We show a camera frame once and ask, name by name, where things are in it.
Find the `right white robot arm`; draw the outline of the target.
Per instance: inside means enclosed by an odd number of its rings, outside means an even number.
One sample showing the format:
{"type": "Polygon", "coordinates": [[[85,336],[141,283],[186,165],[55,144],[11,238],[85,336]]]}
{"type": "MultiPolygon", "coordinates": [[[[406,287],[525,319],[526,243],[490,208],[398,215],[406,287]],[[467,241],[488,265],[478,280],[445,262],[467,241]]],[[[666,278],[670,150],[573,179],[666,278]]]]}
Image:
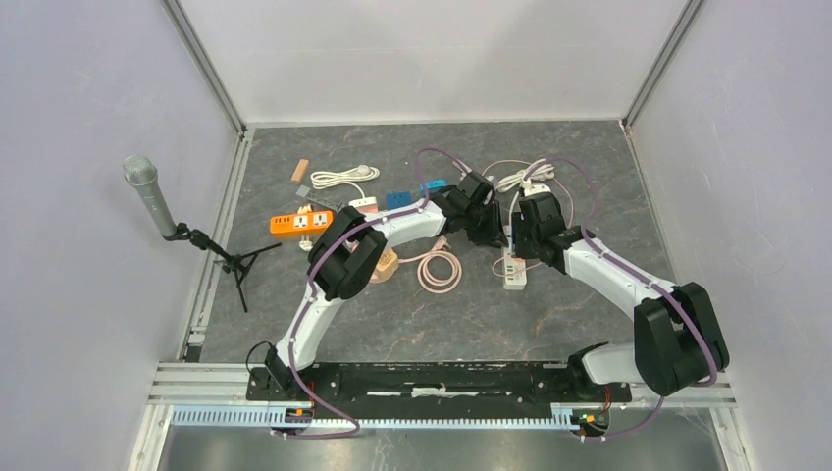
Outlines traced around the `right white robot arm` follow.
{"type": "Polygon", "coordinates": [[[606,384],[640,383],[670,396],[715,383],[730,354],[708,291],[675,284],[624,260],[591,232],[567,227],[550,192],[521,194],[511,214],[514,251],[580,281],[633,322],[629,343],[603,343],[571,356],[569,392],[591,400],[606,384]]]}

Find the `round pink socket base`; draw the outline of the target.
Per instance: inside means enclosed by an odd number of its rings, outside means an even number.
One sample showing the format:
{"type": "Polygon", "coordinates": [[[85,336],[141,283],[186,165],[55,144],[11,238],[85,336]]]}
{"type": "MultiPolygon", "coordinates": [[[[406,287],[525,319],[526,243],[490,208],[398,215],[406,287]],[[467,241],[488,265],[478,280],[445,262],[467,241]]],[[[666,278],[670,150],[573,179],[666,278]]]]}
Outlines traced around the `round pink socket base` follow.
{"type": "Polygon", "coordinates": [[[380,284],[389,280],[399,267],[398,256],[392,249],[386,249],[371,275],[372,284],[380,284]]]}

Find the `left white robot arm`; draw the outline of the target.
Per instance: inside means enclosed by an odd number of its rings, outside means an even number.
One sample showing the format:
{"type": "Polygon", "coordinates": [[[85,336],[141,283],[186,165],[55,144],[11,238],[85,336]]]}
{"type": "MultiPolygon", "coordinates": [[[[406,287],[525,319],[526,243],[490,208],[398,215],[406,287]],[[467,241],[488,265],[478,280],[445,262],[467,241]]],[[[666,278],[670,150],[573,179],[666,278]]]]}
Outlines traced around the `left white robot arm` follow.
{"type": "Polygon", "coordinates": [[[273,390],[284,399],[308,387],[304,370],[344,302],[363,290],[385,250],[422,238],[463,231],[478,246],[505,247],[506,234],[490,181],[469,172],[417,202],[373,216],[340,210],[308,255],[305,293],[286,334],[265,360],[273,390]]]}

